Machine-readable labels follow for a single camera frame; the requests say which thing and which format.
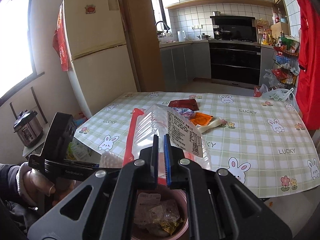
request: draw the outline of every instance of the person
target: person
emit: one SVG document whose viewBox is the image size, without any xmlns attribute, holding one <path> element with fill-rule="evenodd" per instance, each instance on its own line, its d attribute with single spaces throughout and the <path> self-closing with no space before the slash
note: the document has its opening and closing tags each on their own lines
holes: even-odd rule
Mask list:
<svg viewBox="0 0 320 240">
<path fill-rule="evenodd" d="M 0 164 L 0 201 L 16 226 L 26 235 L 30 226 L 40 218 L 34 209 L 39 204 L 40 193 L 47 196 L 54 194 L 54 206 L 73 190 L 74 181 L 66 182 L 66 187 L 58 189 L 39 171 L 31 169 L 28 163 L 21 166 Z"/>
</svg>

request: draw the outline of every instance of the dark red packet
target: dark red packet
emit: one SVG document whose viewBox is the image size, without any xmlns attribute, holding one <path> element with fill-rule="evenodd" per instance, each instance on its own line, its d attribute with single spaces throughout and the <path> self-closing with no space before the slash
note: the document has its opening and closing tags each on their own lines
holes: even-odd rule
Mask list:
<svg viewBox="0 0 320 240">
<path fill-rule="evenodd" d="M 198 104 L 195 99 L 182 99 L 170 101 L 169 107 L 189 108 L 192 111 L 198 111 Z"/>
</svg>

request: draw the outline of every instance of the metal screw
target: metal screw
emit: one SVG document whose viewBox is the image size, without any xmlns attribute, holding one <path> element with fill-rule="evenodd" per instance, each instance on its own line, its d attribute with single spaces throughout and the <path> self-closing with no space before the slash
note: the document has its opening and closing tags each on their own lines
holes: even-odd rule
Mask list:
<svg viewBox="0 0 320 240">
<path fill-rule="evenodd" d="M 134 161 L 134 165 L 136 166 L 143 166 L 146 162 L 142 159 L 138 159 Z"/>
<path fill-rule="evenodd" d="M 228 175 L 228 171 L 226 169 L 218 169 L 218 174 L 220 176 L 227 176 Z"/>
<path fill-rule="evenodd" d="M 102 178 L 102 177 L 104 177 L 106 174 L 107 174 L 106 171 L 104 171 L 104 170 L 99 170 L 99 171 L 96 172 L 95 175 L 96 175 L 97 178 Z"/>
<path fill-rule="evenodd" d="M 181 159 L 180 164 L 181 165 L 188 165 L 188 164 L 190 164 L 190 160 L 189 159 Z"/>
</svg>

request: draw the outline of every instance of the refrigerator door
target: refrigerator door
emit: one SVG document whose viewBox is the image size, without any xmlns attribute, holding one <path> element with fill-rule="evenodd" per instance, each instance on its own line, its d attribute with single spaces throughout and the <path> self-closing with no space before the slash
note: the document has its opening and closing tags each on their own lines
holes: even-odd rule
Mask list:
<svg viewBox="0 0 320 240">
<path fill-rule="evenodd" d="M 71 61 L 126 44 L 118 0 L 63 0 Z"/>
<path fill-rule="evenodd" d="M 92 117 L 125 92 L 136 92 L 126 45 L 74 60 L 68 76 L 82 112 Z"/>
</svg>

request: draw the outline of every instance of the dark jacket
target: dark jacket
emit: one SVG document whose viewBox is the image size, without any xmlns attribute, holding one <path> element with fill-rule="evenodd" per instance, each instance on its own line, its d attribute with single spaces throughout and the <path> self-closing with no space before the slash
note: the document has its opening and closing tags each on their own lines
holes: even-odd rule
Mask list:
<svg viewBox="0 0 320 240">
<path fill-rule="evenodd" d="M 6 236 L 8 234 L 3 232 L 7 231 L 10 234 L 8 239 L 23 239 L 21 232 L 26 234 L 29 227 L 40 218 L 19 196 L 16 180 L 18 170 L 19 166 L 0 164 L 0 232 L 2 236 Z"/>
</svg>

